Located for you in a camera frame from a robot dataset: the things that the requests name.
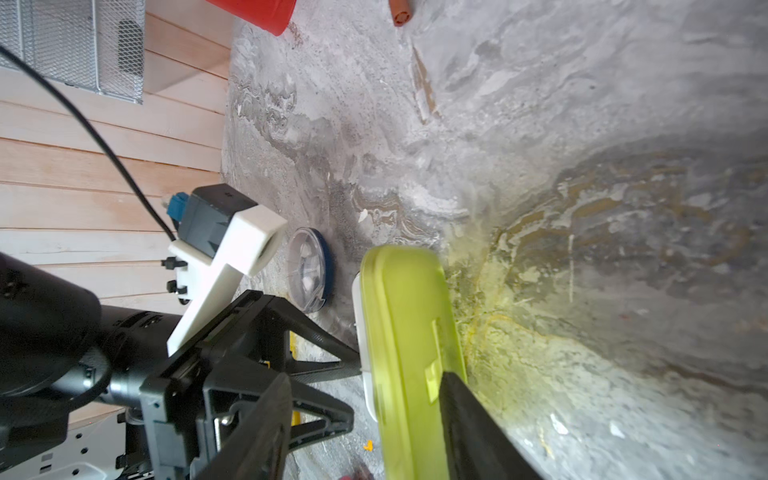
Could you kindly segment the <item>round dark blue pillbox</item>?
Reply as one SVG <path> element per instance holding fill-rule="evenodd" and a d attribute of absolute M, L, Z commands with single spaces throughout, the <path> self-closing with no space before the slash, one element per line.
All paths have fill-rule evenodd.
<path fill-rule="evenodd" d="M 298 228 L 288 244 L 287 273 L 292 302 L 305 314 L 318 312 L 332 296 L 333 255 L 320 231 Z"/>

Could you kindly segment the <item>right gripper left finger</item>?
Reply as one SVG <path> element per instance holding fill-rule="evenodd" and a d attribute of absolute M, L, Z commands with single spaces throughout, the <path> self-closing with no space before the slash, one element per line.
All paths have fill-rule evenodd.
<path fill-rule="evenodd" d="M 281 479 L 291 415 L 290 380 L 280 373 L 197 479 Z"/>

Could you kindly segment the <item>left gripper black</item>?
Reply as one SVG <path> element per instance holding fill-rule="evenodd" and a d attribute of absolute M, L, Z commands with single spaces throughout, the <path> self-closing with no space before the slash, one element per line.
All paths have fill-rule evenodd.
<path fill-rule="evenodd" d="M 291 333 L 337 360 L 294 359 Z M 306 384 L 359 375 L 359 353 L 288 300 L 248 291 L 157 367 L 140 388 L 155 478 L 197 479 L 280 373 L 293 378 L 292 410 L 309 417 L 291 427 L 290 452 L 353 431 L 353 408 Z"/>

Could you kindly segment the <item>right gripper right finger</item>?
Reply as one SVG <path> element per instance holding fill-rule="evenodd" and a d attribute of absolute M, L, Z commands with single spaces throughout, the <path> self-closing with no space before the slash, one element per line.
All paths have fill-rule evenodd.
<path fill-rule="evenodd" d="M 443 374 L 439 401 L 452 479 L 541 477 L 457 374 Z"/>

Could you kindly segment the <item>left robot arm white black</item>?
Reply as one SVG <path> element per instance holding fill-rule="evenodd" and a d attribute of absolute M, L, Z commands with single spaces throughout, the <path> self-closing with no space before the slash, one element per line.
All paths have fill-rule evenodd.
<path fill-rule="evenodd" d="M 359 354 L 287 299 L 248 290 L 174 353 L 179 316 L 105 306 L 87 289 L 1 259 L 1 468 L 45 468 L 70 415 L 122 407 L 136 446 L 119 476 L 279 479 L 287 455 L 350 433 L 353 409 L 317 384 Z"/>

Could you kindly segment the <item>green lid white pillbox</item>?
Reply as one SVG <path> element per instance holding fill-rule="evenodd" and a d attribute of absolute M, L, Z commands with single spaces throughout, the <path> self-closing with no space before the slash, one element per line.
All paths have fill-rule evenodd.
<path fill-rule="evenodd" d="M 358 290 L 385 475 L 446 479 L 441 380 L 467 375 L 441 262 L 426 248 L 375 247 Z"/>

